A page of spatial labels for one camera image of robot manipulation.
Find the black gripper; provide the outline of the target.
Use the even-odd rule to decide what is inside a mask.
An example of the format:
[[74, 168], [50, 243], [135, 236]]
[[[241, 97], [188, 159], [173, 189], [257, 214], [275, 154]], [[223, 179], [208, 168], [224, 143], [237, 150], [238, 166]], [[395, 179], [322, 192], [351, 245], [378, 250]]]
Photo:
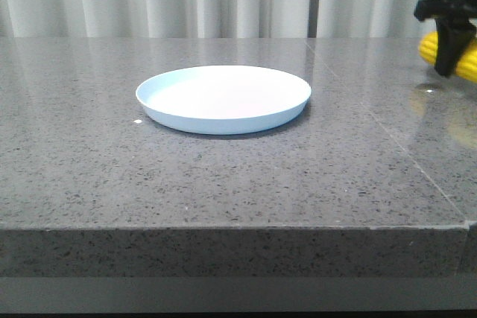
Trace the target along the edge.
[[476, 26], [469, 20], [476, 18], [476, 0], [419, 0], [414, 17], [423, 22], [436, 19], [436, 72], [449, 77], [461, 58], [476, 40]]

